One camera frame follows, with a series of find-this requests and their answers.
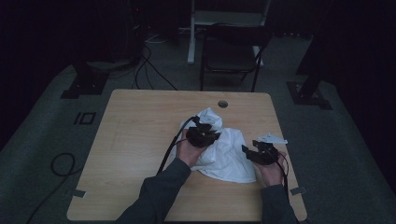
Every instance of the person's left hand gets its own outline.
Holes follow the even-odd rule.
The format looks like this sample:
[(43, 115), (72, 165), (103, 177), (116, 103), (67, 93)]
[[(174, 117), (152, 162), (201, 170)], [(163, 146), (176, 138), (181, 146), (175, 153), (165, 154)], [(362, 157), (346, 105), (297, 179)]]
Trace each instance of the person's left hand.
[[(186, 139), (188, 129), (184, 129), (181, 135), (181, 140)], [(186, 162), (190, 167), (194, 166), (198, 161), (201, 154), (207, 149), (207, 147), (194, 147), (189, 140), (183, 140), (177, 144), (176, 157)]]

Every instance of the hand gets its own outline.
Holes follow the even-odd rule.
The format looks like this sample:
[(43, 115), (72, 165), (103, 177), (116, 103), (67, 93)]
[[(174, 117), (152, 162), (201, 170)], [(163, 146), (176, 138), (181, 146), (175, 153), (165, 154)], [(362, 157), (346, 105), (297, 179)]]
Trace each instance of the hand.
[[(282, 169), (285, 170), (283, 165), (284, 157), (287, 156), (286, 152), (279, 151), (283, 156), (279, 156), (277, 162), (282, 166)], [(262, 173), (262, 179), (264, 180), (265, 187), (270, 187), (273, 185), (281, 185), (283, 183), (283, 171), (280, 170), (279, 166), (276, 162), (270, 165), (261, 165), (256, 162), (254, 164), (259, 168), (260, 173)]]
[(188, 129), (183, 130), (181, 135), (181, 142), (177, 144), (176, 157), (186, 162), (190, 167), (194, 166), (198, 161), (201, 154), (207, 149), (207, 147), (194, 147), (189, 140), (186, 139)]

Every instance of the gray carpet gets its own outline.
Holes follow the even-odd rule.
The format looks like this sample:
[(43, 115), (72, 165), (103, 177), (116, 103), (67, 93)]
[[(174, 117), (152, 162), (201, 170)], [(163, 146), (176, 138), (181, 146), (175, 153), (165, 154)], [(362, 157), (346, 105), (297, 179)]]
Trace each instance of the gray carpet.
[[(268, 92), (272, 96), (280, 127), (289, 140), (288, 150), (299, 185), (307, 189), (303, 195), (307, 220), (309, 223), (396, 223), (395, 195), (379, 172), (335, 87), (325, 82), (319, 86), (333, 110), (295, 105), (290, 98), (286, 81), (306, 79), (295, 76), (295, 72), (309, 43), (302, 38), (274, 37), (263, 54), (264, 67), (256, 86), (257, 92)], [(177, 43), (147, 45), (152, 51), (149, 60), (173, 85), (183, 91), (199, 90), (199, 40), (194, 65), (187, 64), (186, 36), (182, 35)], [(137, 81), (141, 89), (150, 89), (150, 83), (156, 90), (172, 90), (149, 66), (147, 69), (147, 76), (145, 66), (139, 72)], [(39, 203), (63, 181), (63, 177), (50, 169), (56, 155), (72, 153), (76, 158), (74, 170), (84, 166), (111, 92), (131, 89), (134, 82), (133, 70), (115, 72), (110, 75), (102, 95), (60, 99), (75, 75), (73, 68), (67, 67), (53, 79), (1, 151), (0, 223), (26, 223)], [(224, 81), (213, 76), (206, 80), (205, 91), (249, 91), (251, 77), (240, 83), (238, 77)], [(75, 124), (78, 113), (96, 113), (96, 116), (92, 124)], [(65, 174), (71, 161), (62, 157), (54, 168)], [(66, 211), (78, 179), (79, 173), (71, 175), (39, 208), (31, 223), (70, 222)]]

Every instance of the stand base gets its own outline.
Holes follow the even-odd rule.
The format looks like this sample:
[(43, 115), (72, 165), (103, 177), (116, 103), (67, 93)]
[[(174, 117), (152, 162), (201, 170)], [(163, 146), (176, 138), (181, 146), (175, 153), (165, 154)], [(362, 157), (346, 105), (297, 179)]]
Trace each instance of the stand base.
[(109, 73), (97, 74), (89, 85), (81, 85), (79, 76), (76, 76), (68, 91), (64, 91), (61, 99), (77, 99), (82, 95), (100, 95), (106, 85)]
[(288, 85), (291, 98), (296, 105), (318, 105), (320, 109), (332, 110), (330, 102), (323, 99), (323, 96), (320, 94), (319, 90), (316, 90), (314, 94), (309, 98), (301, 97), (299, 91), (304, 83), (286, 82), (286, 84)]

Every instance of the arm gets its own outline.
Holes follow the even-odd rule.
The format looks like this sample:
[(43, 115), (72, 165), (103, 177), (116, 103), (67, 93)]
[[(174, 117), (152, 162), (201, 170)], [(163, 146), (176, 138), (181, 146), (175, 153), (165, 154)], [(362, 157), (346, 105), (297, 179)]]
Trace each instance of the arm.
[[(185, 139), (187, 130), (183, 131)], [(206, 150), (193, 147), (189, 141), (177, 144), (177, 157), (158, 175), (146, 178), (139, 198), (128, 207), (116, 223), (163, 223), (180, 188), (191, 174), (191, 167)]]
[[(285, 159), (280, 156), (279, 164), (283, 167)], [(271, 224), (291, 224), (296, 223), (294, 211), (290, 206), (285, 190), (283, 189), (283, 171), (276, 163), (271, 165), (260, 165), (255, 163), (262, 174), (265, 188), (261, 190), (262, 194), (262, 223)]]

